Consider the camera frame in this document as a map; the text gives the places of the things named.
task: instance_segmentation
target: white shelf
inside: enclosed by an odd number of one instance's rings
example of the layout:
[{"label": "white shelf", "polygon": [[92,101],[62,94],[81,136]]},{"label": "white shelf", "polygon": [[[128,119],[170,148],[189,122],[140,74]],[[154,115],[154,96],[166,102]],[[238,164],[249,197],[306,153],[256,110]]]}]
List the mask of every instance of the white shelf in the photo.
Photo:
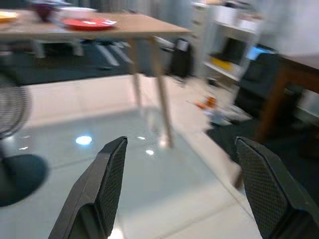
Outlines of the white shelf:
[{"label": "white shelf", "polygon": [[238,27],[238,26],[235,26],[235,25],[225,24],[225,23],[223,23],[223,22],[216,21],[216,20],[214,20],[214,21],[215,21],[215,23],[217,23],[218,25],[221,25],[221,26],[224,26],[224,27],[227,27],[227,28],[231,28],[231,29],[234,29],[234,30],[237,30],[237,31],[247,32],[247,33],[250,33],[250,34],[257,34],[256,31],[252,31],[252,30],[249,30],[249,29],[241,28],[241,27]]},{"label": "white shelf", "polygon": [[239,73],[240,73],[240,66],[233,64],[233,69],[234,71],[227,71],[219,66],[216,66],[208,61],[204,62],[204,65],[209,67],[210,69],[213,69],[221,74],[223,74],[224,76],[227,76],[228,78],[234,80],[234,81],[239,81]]}]

